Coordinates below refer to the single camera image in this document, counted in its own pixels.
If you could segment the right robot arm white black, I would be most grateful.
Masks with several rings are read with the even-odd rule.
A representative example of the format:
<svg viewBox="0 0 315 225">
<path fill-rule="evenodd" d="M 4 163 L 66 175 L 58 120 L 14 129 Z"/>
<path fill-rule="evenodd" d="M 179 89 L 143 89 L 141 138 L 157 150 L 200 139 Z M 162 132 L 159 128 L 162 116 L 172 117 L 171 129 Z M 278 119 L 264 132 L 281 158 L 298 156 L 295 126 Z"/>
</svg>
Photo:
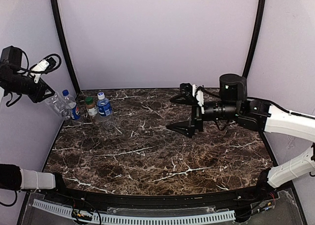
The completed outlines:
<svg viewBox="0 0 315 225">
<path fill-rule="evenodd" d="M 219 84 L 217 101 L 205 101 L 207 90 L 202 86 L 180 84 L 179 94 L 170 102 L 190 106 L 191 119 L 169 124 L 167 129 L 192 138 L 195 131 L 203 131 L 204 122 L 235 121 L 239 126 L 258 133 L 280 133 L 315 141 L 314 116 L 284 109 L 270 100 L 249 97 L 247 80 L 243 76 L 223 74 Z M 256 186 L 276 189 L 314 170 L 315 147 L 312 145 L 295 158 L 262 171 Z"/>
</svg>

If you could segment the clear plastic bottle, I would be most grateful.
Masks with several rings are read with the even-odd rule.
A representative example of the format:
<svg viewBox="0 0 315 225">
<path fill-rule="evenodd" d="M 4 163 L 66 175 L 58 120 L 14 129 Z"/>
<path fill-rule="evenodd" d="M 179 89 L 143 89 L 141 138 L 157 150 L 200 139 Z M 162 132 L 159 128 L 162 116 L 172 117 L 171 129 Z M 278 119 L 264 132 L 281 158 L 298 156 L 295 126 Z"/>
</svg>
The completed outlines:
<svg viewBox="0 0 315 225">
<path fill-rule="evenodd" d="M 55 112 L 61 119 L 71 119 L 72 110 L 70 106 L 63 100 L 58 92 L 55 92 L 51 97 L 44 101 L 47 106 Z"/>
</svg>

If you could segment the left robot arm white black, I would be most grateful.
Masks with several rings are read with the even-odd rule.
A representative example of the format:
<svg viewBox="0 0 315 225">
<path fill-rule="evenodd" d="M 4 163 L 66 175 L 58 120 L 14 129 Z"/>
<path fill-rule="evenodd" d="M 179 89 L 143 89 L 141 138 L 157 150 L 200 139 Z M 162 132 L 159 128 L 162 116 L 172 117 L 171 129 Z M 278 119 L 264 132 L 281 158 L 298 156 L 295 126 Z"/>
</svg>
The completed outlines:
<svg viewBox="0 0 315 225">
<path fill-rule="evenodd" d="M 2 50 L 0 57 L 0 87 L 3 95 L 11 96 L 16 93 L 16 100 L 9 100 L 7 107 L 11 107 L 20 100 L 22 95 L 27 95 L 33 103 L 42 102 L 55 95 L 55 91 L 41 78 L 41 75 L 57 70 L 62 60 L 58 54 L 50 54 L 32 67 L 21 67 L 22 58 L 27 54 L 20 48 L 8 46 Z M 22 189 L 22 173 L 20 167 L 13 164 L 0 165 L 0 188 L 14 191 L 15 197 L 12 203 L 1 202 L 3 207 L 12 207 L 18 199 L 18 191 Z"/>
</svg>

